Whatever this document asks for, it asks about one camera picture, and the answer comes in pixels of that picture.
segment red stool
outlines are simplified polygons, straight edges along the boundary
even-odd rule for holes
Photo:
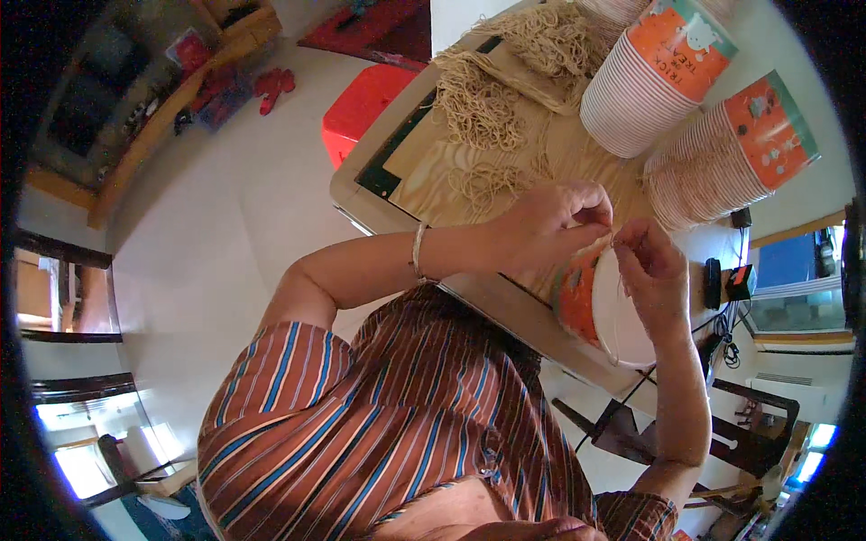
[[[333,102],[322,119],[322,140],[334,169],[416,75],[388,64],[370,66]]]

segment white floor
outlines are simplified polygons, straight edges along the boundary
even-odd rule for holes
[[[167,422],[187,451],[282,272],[317,248],[360,235],[331,205],[333,167],[320,127],[370,63],[283,46],[268,64],[294,70],[295,91],[267,117],[253,100],[216,134],[194,126],[169,139],[136,176],[109,230],[124,361],[148,390],[151,422]],[[341,313],[335,332],[351,339],[379,304]],[[551,365],[545,371],[549,394],[591,419],[609,400]],[[583,433],[560,421],[576,445]],[[595,492],[628,489],[643,471],[588,443],[580,457]],[[694,535],[716,516],[685,512],[681,527]]]

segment bracelet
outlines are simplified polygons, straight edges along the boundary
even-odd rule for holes
[[[424,231],[427,230],[427,222],[418,224],[418,231],[415,233],[415,244],[412,245],[412,267],[415,269],[415,276],[418,278],[418,285],[438,284],[439,280],[431,280],[421,273],[421,268],[418,266],[418,256],[421,254],[421,239],[424,237]]]

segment woman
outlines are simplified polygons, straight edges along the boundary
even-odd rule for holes
[[[424,285],[566,261],[608,235],[612,217],[598,184],[545,186],[491,222],[342,242],[295,262],[199,435],[199,481],[223,535],[669,537],[707,457],[710,414],[687,262],[658,224],[634,220],[614,237],[658,359],[659,454],[627,492],[593,497],[541,394],[537,356]],[[338,310],[403,290],[351,346],[327,330]]]

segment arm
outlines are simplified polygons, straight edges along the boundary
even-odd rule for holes
[[[688,321],[688,262],[654,220],[625,225],[614,239],[628,295],[656,350],[659,454],[633,489],[681,510],[701,475],[712,434],[701,361]]]
[[[542,186],[490,222],[427,230],[418,265],[434,280],[543,267],[606,235],[612,217],[598,184]],[[572,218],[584,225],[567,228]],[[330,329],[338,310],[415,286],[414,241],[414,231],[375,235],[302,257],[282,276],[260,328],[297,320]]]

